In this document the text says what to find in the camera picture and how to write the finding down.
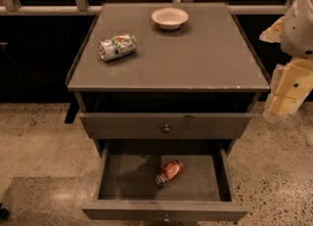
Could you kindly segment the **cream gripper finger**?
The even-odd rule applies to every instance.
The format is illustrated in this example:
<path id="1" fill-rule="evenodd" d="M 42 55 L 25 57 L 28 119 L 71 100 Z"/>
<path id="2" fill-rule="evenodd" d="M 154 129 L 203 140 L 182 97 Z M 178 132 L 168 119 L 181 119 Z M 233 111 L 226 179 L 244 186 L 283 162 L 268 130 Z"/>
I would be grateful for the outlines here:
<path id="1" fill-rule="evenodd" d="M 260 34 L 259 39 L 268 43 L 280 43 L 282 40 L 281 32 L 283 20 L 284 17 L 277 19 L 271 26 Z"/>
<path id="2" fill-rule="evenodd" d="M 313 90 L 313 60 L 292 58 L 285 66 L 276 65 L 263 116 L 279 121 L 295 113 Z"/>

